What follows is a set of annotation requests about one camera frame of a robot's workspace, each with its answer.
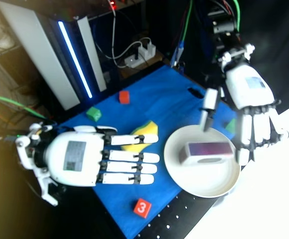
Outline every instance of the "blue tablecloth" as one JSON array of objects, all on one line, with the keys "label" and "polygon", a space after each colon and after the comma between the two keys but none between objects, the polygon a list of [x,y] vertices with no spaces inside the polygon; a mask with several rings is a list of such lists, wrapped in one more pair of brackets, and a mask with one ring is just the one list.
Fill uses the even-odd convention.
[{"label": "blue tablecloth", "polygon": [[[97,125],[115,127],[118,134],[129,134],[149,120],[159,127],[159,142],[144,149],[144,152],[157,153],[161,157],[152,185],[98,184],[93,188],[127,239],[135,237],[181,191],[166,170],[163,150],[166,140],[175,130],[199,123],[202,100],[188,91],[190,87],[198,89],[202,94],[205,92],[178,72],[163,66],[126,88],[130,92],[129,105],[120,104],[118,94],[115,94],[95,106],[102,113]],[[234,117],[235,112],[220,103],[212,127],[232,138],[233,135],[224,129],[224,125]],[[63,125],[96,124],[82,113]],[[152,203],[146,219],[133,213],[139,198]]]}]

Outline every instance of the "white robotic hand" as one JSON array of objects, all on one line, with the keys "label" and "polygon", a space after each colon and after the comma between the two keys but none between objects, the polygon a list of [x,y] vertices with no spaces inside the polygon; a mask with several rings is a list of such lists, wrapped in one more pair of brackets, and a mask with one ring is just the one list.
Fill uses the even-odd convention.
[{"label": "white robotic hand", "polygon": [[[225,84],[237,110],[239,127],[236,129],[240,142],[236,146],[236,160],[246,165],[249,159],[255,160],[256,149],[268,147],[289,136],[279,121],[274,95],[259,73],[245,60],[250,59],[254,47],[250,44],[239,52],[225,52],[219,59],[222,71],[226,75]],[[222,86],[218,89],[208,88],[204,96],[200,126],[207,130],[211,126],[213,114],[221,97],[224,97]]]},{"label": "white robotic hand", "polygon": [[77,126],[57,135],[41,148],[40,134],[52,126],[33,124],[30,133],[16,140],[20,162],[34,171],[42,198],[56,206],[58,201],[48,194],[48,185],[70,186],[103,184],[152,184],[159,155],[105,149],[111,145],[155,143],[158,136],[115,135],[107,126]]}]

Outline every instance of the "green block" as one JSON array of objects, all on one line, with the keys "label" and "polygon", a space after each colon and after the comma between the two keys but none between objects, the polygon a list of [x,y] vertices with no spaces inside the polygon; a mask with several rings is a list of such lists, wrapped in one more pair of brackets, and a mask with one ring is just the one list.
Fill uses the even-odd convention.
[{"label": "green block", "polygon": [[97,122],[100,118],[101,118],[101,111],[95,107],[91,107],[88,111],[87,111],[87,116],[89,119]]},{"label": "green block", "polygon": [[232,119],[228,125],[226,126],[226,130],[230,133],[235,133],[235,125],[236,125],[236,119]]}]

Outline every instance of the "plate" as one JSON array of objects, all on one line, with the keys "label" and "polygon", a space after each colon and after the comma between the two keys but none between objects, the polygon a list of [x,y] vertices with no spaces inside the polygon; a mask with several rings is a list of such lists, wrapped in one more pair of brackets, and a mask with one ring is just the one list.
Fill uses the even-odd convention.
[{"label": "plate", "polygon": [[223,163],[183,166],[179,161],[179,152],[187,142],[229,142],[235,152],[233,143],[213,128],[203,132],[199,125],[189,125],[172,133],[164,147],[166,168],[182,189],[203,198],[228,193],[236,184],[241,169],[235,160],[235,153]]}]

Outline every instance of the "white floor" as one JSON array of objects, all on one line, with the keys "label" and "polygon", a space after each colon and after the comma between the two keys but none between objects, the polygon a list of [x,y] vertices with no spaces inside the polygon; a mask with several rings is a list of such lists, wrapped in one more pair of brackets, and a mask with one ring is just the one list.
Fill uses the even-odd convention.
[{"label": "white floor", "polygon": [[[289,131],[289,110],[280,115]],[[289,139],[260,152],[185,239],[289,238]]]}]

